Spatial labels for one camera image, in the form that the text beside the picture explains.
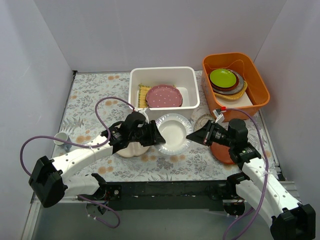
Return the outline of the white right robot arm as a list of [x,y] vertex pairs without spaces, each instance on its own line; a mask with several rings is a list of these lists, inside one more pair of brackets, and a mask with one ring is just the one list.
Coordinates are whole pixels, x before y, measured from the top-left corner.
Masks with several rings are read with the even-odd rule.
[[242,171],[226,186],[232,199],[246,200],[265,220],[275,240],[313,240],[316,237],[316,212],[302,204],[269,172],[268,161],[248,141],[248,129],[241,119],[232,119],[228,128],[208,121],[187,135],[188,140],[229,148],[232,161]]

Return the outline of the pink polka dot plate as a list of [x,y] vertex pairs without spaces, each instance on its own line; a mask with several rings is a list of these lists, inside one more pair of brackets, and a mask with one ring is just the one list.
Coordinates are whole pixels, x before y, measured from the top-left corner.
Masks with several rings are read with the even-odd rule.
[[172,85],[160,84],[152,87],[146,95],[149,108],[176,108],[180,105],[182,94]]

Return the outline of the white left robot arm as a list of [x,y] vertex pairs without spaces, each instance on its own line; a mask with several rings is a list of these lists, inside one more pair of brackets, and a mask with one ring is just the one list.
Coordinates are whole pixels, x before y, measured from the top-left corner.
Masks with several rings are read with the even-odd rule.
[[124,121],[114,123],[83,147],[52,159],[39,158],[28,183],[45,208],[66,196],[88,195],[101,200],[107,193],[103,178],[95,173],[76,178],[77,172],[127,148],[130,143],[149,147],[165,142],[155,120],[147,121],[142,113],[133,111]]

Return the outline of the pale blue rimmed plate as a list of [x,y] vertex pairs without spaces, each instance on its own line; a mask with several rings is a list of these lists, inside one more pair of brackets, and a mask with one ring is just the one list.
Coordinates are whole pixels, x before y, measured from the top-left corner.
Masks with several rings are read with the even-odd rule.
[[189,148],[191,141],[186,137],[193,133],[193,127],[186,117],[169,113],[159,117],[155,123],[165,140],[165,143],[155,146],[160,153],[169,156],[179,155]]

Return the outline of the yellow bamboo mat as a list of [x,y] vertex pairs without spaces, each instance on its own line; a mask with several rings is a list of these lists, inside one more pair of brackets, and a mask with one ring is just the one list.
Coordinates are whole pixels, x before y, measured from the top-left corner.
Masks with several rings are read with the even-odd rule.
[[138,89],[138,96],[137,96],[137,107],[138,108],[147,108],[148,104],[146,101],[146,96],[148,91],[152,88],[151,86],[145,86],[142,84],[139,84]]

